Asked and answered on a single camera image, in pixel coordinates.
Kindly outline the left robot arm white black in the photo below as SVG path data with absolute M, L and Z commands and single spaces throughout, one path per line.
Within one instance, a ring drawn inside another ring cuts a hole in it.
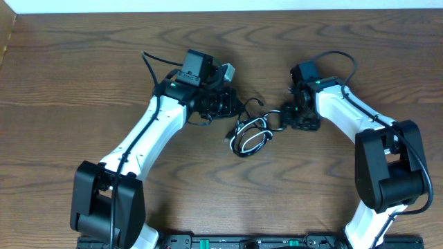
M 146 222 L 143 182 L 173 135 L 193 113 L 209 125 L 237 115 L 235 68 L 188 50 L 162 80 L 142 118 L 99 163 L 83 161 L 75 172 L 70 227 L 78 248 L 154 248 L 159 232 Z

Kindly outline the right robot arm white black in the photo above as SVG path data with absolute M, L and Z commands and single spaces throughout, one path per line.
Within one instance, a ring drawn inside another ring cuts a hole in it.
M 290 74 L 294 101 L 282 107 L 282 126 L 317 131 L 327 119 L 354 143 L 360 202 L 336 247 L 376 248 L 398 216 L 425 212 L 432 203 L 419 128 L 370 108 L 337 77 L 322 78 L 313 61 L 296 65 Z

